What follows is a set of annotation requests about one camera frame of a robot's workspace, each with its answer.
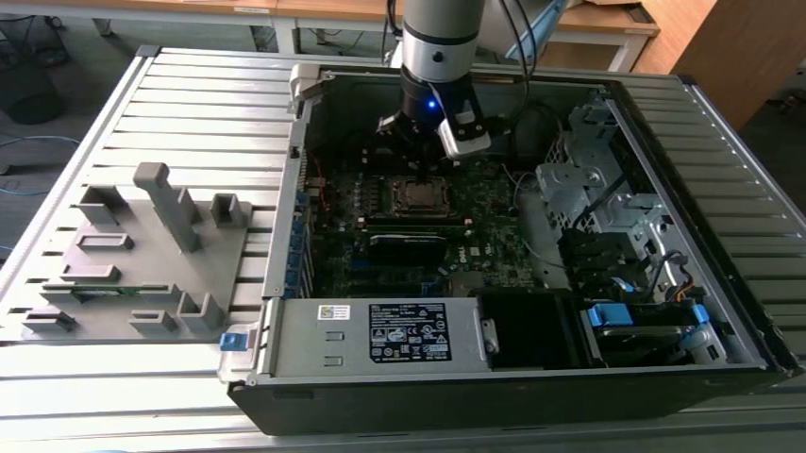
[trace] warning label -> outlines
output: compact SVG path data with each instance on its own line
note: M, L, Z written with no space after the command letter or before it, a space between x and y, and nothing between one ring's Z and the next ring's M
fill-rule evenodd
M370 358L375 363L449 361L445 304L370 305Z

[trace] aluminum extrusion table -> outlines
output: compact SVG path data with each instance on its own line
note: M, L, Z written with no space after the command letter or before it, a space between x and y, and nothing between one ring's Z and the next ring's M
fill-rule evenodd
M230 320L258 317L292 120L288 78L299 60L375 65L371 59L167 48L135 58L0 273L1 312L12 302L35 303L38 282L59 269L83 221L70 208L82 185L119 184L124 196L146 196L131 186L131 176L140 161L159 160L174 169L171 183L188 186L194 199L226 191L256 207ZM806 223L701 90L673 76L545 74L609 77L625 84L793 351L806 355ZM646 450L647 444L634 440L653 437L669 451L687 445L698 452L722 451L734 442L737 452L806 441L803 378L758 394L714 399L661 420L270 437L226 395L218 361L212 344L7 344L0 347L0 441L12 444L0 444L0 450L376 451L611 440L597 444L598 451L623 451L630 445Z

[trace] black trash bin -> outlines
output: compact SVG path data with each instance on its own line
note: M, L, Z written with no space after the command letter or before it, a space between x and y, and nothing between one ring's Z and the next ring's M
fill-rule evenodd
M0 110L23 125L54 120L64 101L46 71L70 59L51 20L0 19Z

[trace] wooden desk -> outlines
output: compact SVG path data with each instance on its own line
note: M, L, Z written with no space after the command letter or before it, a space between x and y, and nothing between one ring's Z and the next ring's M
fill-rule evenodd
M0 0L0 13L195 24L270 25L278 0Z
M403 10L398 2L398 19ZM383 0L279 0L272 9L282 53L298 53L300 28L383 31ZM629 72L655 24L641 24L622 7L583 4L569 9L542 58L545 66Z
M398 5L398 20L403 4ZM299 53L299 29L383 31L384 0L0 0L0 12L200 24L268 25L284 54ZM546 66L630 71L659 28L621 7L566 11L543 55Z

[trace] table leg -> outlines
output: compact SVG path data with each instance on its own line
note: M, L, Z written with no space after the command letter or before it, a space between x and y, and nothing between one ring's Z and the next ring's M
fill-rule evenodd
M629 73L633 71L633 66L647 41L649 37L646 35L631 35L627 38L627 42L618 47L618 52L615 52L615 57L607 70L617 73Z
M94 19L92 22L96 25L96 30L102 36L107 37L115 34L115 31L112 31L111 19Z
M275 30L278 31L278 49L282 54L300 53L300 31L296 20L292 17L274 18Z

